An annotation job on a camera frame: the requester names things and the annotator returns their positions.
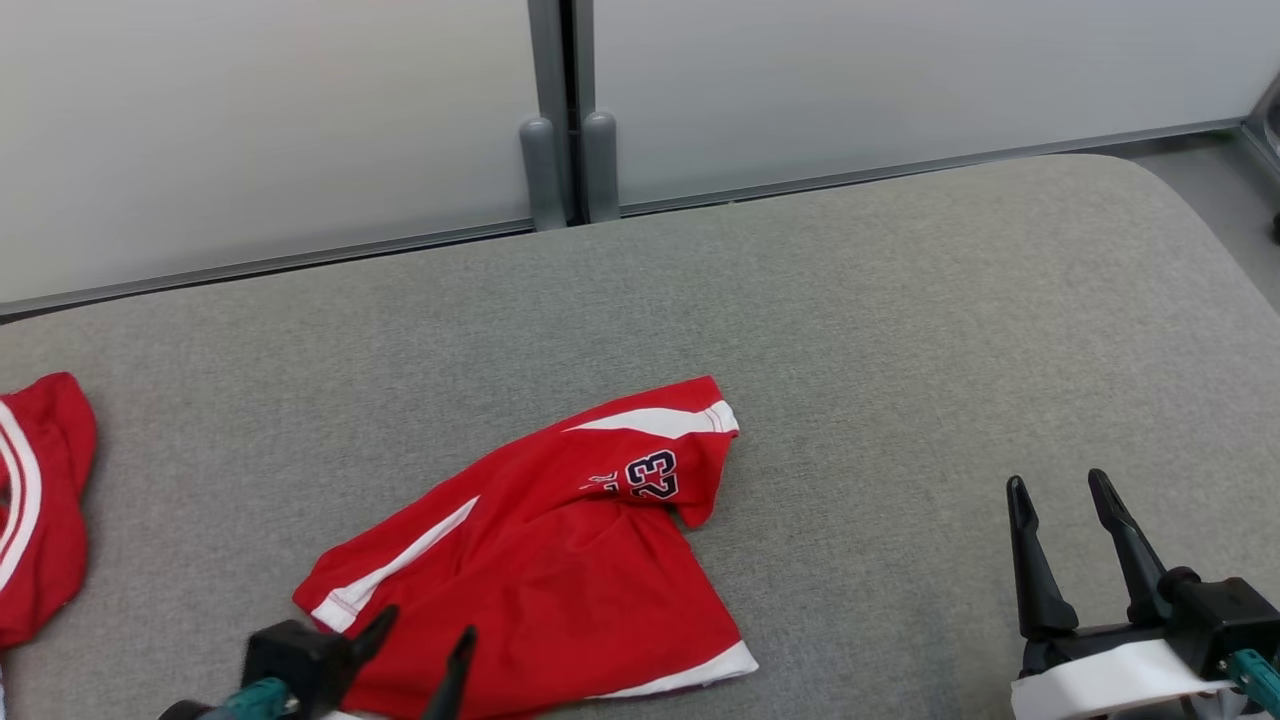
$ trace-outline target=robotic arm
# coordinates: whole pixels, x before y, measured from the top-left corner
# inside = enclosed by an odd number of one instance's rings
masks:
[[[360,669],[378,655],[399,610],[387,607],[355,639],[321,633],[297,620],[253,633],[244,652],[241,689],[220,706],[184,700],[160,720],[323,720],[337,710]],[[476,630],[468,626],[449,653],[444,682],[422,720],[454,720],[462,706]]]
[[[1102,470],[1089,491],[1115,542],[1128,623],[1079,628],[1036,530],[1027,484],[1009,479],[1023,669],[1012,683],[1019,720],[1068,720],[1181,700],[1199,720],[1231,720],[1261,706],[1280,717],[1280,611],[1240,578],[1203,583],[1164,564]]]

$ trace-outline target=printed number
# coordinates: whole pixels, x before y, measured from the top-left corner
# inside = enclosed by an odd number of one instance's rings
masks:
[[[680,492],[676,484],[676,456],[669,450],[654,452],[627,465],[627,484],[635,497],[668,500]]]

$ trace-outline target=gray fabric surface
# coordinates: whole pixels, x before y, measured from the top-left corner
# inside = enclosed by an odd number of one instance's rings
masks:
[[[101,423],[81,596],[17,720],[233,689],[328,547],[500,443],[703,373],[735,407],[690,541],[760,661],[581,717],[1004,717],[1004,480],[1085,624],[1126,598],[1106,469],[1169,565],[1280,598],[1280,318],[1126,161],[1053,156],[165,292],[0,328]]]

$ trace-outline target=red jersey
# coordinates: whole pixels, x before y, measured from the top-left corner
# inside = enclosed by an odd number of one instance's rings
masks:
[[[87,548],[79,497],[96,445],[93,410],[70,374],[0,395],[0,500],[8,498],[0,502],[0,651],[29,641],[79,592]]]
[[[324,553],[294,602],[355,635],[401,609],[344,707],[417,717],[467,625],[463,717],[704,685],[758,665],[669,509],[710,518],[737,421],[698,378],[495,450]]]

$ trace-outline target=white trim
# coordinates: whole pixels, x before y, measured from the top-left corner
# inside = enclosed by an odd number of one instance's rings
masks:
[[[4,536],[0,537],[0,589],[13,578],[22,555],[27,551],[31,536],[36,532],[36,520],[40,518],[41,478],[40,464],[36,462],[36,454],[27,442],[27,436],[22,432],[18,419],[13,416],[9,406],[0,401],[0,455],[4,455],[5,468],[9,470],[9,483],[13,488],[9,493],[9,523],[6,523]],[[14,473],[14,455],[22,474]],[[13,539],[13,544],[5,548],[5,543]]]
[[[755,673],[759,669],[760,664],[751,657],[751,651],[746,650],[746,643],[737,641],[736,644],[701,665],[690,667],[689,670],[682,670],[673,675],[667,675],[666,678],[658,678],[657,680],[643,685],[636,685],[634,688],[627,688],[609,694],[594,696],[593,700],[639,697],[645,694],[664,693],[692,685],[709,685],[717,680],[737,678],[740,675]]]
[[[690,433],[736,433],[737,418],[723,400],[699,413],[672,410],[671,407],[640,407],[627,410],[568,430],[639,430],[650,436],[676,439]]]
[[[18,473],[18,461],[9,450],[9,439],[0,432],[0,460],[4,461],[5,471],[9,474],[9,512],[5,518],[4,532],[0,532],[0,552],[9,547],[9,541],[18,532],[18,516],[22,515],[22,475]]]
[[[378,568],[372,573],[360,578],[349,585],[332,591],[328,596],[325,596],[324,602],[311,611],[311,616],[339,633],[349,628],[352,623],[356,621],[356,616],[360,611],[369,605],[369,601],[374,597],[374,591],[378,589],[378,585],[387,578],[402,570],[410,562],[417,560],[419,556],[430,550],[433,544],[440,542],[444,536],[449,534],[454,528],[461,525],[462,521],[467,519],[467,515],[471,514],[471,509],[475,507],[477,500],[480,500],[480,496],[475,496],[466,501],[462,507],[454,510],[452,515],[440,520],[429,530],[419,536],[412,544],[406,547],[387,565]]]
[[[1070,720],[1112,715],[1166,700],[1230,688],[1203,680],[1164,639],[1123,644],[1012,683],[1018,720]]]

